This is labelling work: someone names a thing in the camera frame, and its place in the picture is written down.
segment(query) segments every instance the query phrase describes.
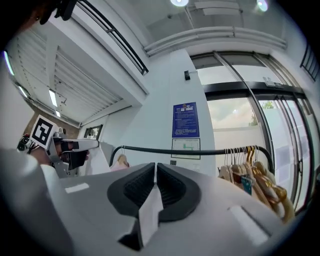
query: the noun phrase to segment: sky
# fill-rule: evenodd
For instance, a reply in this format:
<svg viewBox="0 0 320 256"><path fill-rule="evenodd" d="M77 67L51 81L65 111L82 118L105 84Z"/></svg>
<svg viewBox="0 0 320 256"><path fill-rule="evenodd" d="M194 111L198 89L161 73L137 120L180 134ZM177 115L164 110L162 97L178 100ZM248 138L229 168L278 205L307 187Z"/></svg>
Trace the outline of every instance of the sky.
<svg viewBox="0 0 320 256"><path fill-rule="evenodd" d="M208 101L212 127L248 127L254 113L247 98L229 98Z"/></svg>

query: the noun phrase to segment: notice board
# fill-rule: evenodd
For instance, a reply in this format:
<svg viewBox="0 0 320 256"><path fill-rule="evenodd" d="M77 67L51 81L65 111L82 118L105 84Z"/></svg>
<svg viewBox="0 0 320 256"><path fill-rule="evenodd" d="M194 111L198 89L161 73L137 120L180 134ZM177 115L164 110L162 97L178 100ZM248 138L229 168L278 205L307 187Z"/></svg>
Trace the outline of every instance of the notice board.
<svg viewBox="0 0 320 256"><path fill-rule="evenodd" d="M195 102L173 106L172 138L200 137L197 104Z"/></svg>

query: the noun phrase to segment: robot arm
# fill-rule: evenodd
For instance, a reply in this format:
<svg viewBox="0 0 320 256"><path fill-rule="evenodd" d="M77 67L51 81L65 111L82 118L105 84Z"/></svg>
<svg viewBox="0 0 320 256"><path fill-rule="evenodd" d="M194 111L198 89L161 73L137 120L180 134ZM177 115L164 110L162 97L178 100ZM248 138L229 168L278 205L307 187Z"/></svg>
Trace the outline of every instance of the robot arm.
<svg viewBox="0 0 320 256"><path fill-rule="evenodd" d="M39 115L30 134L30 140L42 147L59 176L69 177L70 171L83 166L87 151L99 147L99 141L93 139L66 139L62 128L54 122ZM61 152L57 152L56 143L61 144Z"/></svg>

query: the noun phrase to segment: blue tag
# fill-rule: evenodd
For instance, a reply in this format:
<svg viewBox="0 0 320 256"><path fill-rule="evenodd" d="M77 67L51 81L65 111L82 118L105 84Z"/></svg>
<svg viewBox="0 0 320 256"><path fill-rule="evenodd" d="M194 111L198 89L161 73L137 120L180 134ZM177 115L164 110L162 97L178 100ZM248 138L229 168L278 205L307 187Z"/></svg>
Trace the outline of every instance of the blue tag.
<svg viewBox="0 0 320 256"><path fill-rule="evenodd" d="M241 184L243 185L243 190L251 196L251 194L252 194L252 180L246 176L241 176Z"/></svg>

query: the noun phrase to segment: tree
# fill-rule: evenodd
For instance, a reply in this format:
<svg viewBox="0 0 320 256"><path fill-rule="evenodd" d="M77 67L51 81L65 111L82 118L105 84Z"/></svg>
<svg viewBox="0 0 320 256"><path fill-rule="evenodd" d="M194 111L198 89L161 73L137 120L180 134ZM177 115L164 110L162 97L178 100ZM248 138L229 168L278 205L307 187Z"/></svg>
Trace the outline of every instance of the tree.
<svg viewBox="0 0 320 256"><path fill-rule="evenodd" d="M275 105L272 101L268 100L267 102L263 103L261 105L261 107L263 110L269 110L269 109L274 109ZM249 126L257 126L258 125L258 120L254 114L251 115L251 120L252 121L249 123Z"/></svg>

